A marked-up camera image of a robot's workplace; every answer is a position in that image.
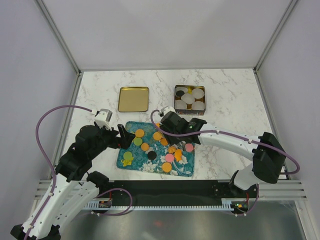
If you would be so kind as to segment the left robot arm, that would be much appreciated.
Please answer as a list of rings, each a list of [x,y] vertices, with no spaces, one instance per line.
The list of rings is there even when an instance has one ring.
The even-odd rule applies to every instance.
[[[95,197],[105,197],[110,190],[109,178],[94,171],[90,173],[82,189],[68,208],[63,208],[69,193],[78,185],[92,167],[92,161],[108,148],[128,149],[135,134],[128,132],[122,124],[118,129],[107,129],[97,124],[83,126],[75,137],[75,142],[60,158],[54,170],[54,177],[40,205],[23,224],[15,225],[10,231],[17,240],[59,240],[62,222],[71,220],[84,205]]]

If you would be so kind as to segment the black round cookie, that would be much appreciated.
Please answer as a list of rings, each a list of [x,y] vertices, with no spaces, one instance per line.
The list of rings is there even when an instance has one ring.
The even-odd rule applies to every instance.
[[[151,161],[155,160],[157,157],[157,153],[155,151],[149,151],[147,153],[147,158]]]
[[[182,97],[184,94],[185,94],[185,92],[184,92],[183,90],[179,90],[179,91],[177,91],[177,92],[175,93],[175,95],[176,95],[178,98]]]

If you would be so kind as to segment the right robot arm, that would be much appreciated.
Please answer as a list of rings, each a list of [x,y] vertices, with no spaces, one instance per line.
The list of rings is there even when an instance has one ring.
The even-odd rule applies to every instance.
[[[234,133],[203,119],[192,118],[187,121],[171,110],[163,110],[159,115],[160,129],[169,144],[184,142],[214,146],[251,161],[250,165],[232,175],[228,191],[233,197],[241,197],[257,184],[278,182],[286,157],[273,134],[264,132],[261,136],[254,136]]]

